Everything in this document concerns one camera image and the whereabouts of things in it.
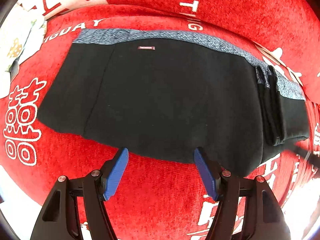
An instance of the blue rubber tip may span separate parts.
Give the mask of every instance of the blue rubber tip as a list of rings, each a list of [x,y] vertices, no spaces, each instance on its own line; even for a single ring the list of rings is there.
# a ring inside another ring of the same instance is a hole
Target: blue rubber tip
[[[205,164],[205,161],[204,161],[200,151],[198,150],[198,148],[194,152],[194,159],[195,159],[196,167],[200,173],[202,182],[204,184],[204,187],[207,191],[207,194],[210,197],[212,197],[212,199],[214,201],[217,201],[219,195],[216,192],[215,180],[212,177],[212,175],[208,169],[208,166]]]
[[[127,148],[124,148],[107,179],[107,188],[105,193],[103,194],[105,200],[109,200],[109,198],[116,193],[124,170],[127,167],[128,161],[129,151]]]

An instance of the metal screw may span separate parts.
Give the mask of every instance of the metal screw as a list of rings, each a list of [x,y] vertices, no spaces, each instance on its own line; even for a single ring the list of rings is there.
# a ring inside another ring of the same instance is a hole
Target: metal screw
[[[262,176],[257,176],[257,182],[264,182],[264,177]]]
[[[62,175],[58,178],[59,182],[64,182],[66,180],[66,176]]]
[[[99,171],[99,170],[91,171],[91,175],[94,176],[94,177],[99,176],[99,174],[100,174],[100,171]]]
[[[225,177],[230,177],[231,176],[231,172],[227,171],[227,170],[224,170],[224,171],[222,171],[222,175],[225,176]]]

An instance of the black garment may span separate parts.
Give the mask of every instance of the black garment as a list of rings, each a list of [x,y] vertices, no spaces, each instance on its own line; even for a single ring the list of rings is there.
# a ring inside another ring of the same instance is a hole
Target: black garment
[[[300,112],[283,106],[284,116],[306,115],[303,100],[286,99]],[[260,102],[255,68],[240,56],[171,39],[72,44],[38,119],[57,132],[169,161],[193,163],[202,146],[246,176],[278,153],[263,156]]]

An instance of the red fabric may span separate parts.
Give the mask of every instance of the red fabric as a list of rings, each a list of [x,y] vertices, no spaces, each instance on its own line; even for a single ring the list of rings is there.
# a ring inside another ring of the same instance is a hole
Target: red fabric
[[[305,0],[21,0],[45,16],[96,3],[137,5],[214,24],[270,51],[280,47],[282,61],[301,72],[303,90],[320,103],[320,22]]]
[[[6,120],[0,123],[0,129],[4,130],[6,136],[0,138],[0,145],[5,146],[1,149],[0,163],[18,186],[39,204],[43,204],[57,177],[62,174],[70,179],[84,176],[99,168],[116,152],[115,148],[80,136],[56,133],[38,120],[33,120],[37,107],[58,73],[81,26],[93,28],[93,20],[100,19],[104,20],[95,28],[191,31],[191,22],[187,19],[167,17],[160,11],[137,6],[97,5],[81,8],[49,21],[48,36],[41,50],[20,66],[20,73],[12,83],[12,94],[0,100],[0,118]],[[261,59],[262,54],[246,38],[206,23],[197,24],[195,32],[223,38]],[[23,112],[25,109],[30,110],[30,117],[28,111]],[[308,113],[312,115],[313,108],[309,107]],[[319,116],[316,116],[315,121],[319,122],[318,120]],[[22,130],[15,134],[12,128],[10,132],[12,123],[15,130]],[[15,159],[14,147],[17,149]],[[28,161],[27,152],[23,148],[30,152]],[[295,186],[295,182],[292,182],[293,174],[298,173],[297,180],[302,183],[300,180],[310,174],[310,170],[311,167],[300,166],[297,156],[285,152],[257,168],[249,178],[264,175],[276,198],[284,203],[289,190]],[[205,194],[195,165],[160,161],[130,153],[118,190],[106,202],[106,208],[119,239],[196,240],[206,235],[217,208]],[[84,222],[81,201],[79,212],[80,220]],[[236,227],[242,221],[243,212],[244,198],[239,204]]]

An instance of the beige printed pattern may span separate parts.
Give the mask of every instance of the beige printed pattern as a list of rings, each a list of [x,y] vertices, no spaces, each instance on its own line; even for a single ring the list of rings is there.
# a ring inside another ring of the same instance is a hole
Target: beige printed pattern
[[[17,57],[20,54],[21,50],[22,50],[22,45],[19,44],[19,39],[15,38],[7,57],[9,57],[9,58],[10,57]]]

